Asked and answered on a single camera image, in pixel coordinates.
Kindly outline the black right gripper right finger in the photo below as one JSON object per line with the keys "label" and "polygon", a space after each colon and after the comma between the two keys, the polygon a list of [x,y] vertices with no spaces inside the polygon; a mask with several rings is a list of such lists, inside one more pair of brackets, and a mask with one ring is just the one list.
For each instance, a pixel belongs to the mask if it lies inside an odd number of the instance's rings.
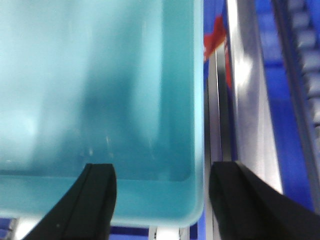
{"label": "black right gripper right finger", "polygon": [[239,161],[212,164],[209,198],[223,240],[318,240],[320,217]]}

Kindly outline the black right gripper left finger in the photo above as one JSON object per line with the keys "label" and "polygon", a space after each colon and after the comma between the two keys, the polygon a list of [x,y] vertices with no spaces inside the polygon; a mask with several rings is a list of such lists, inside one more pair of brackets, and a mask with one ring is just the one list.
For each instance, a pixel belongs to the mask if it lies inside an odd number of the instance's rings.
{"label": "black right gripper left finger", "polygon": [[107,240],[116,199],[113,165],[88,163],[66,194],[24,239]]}

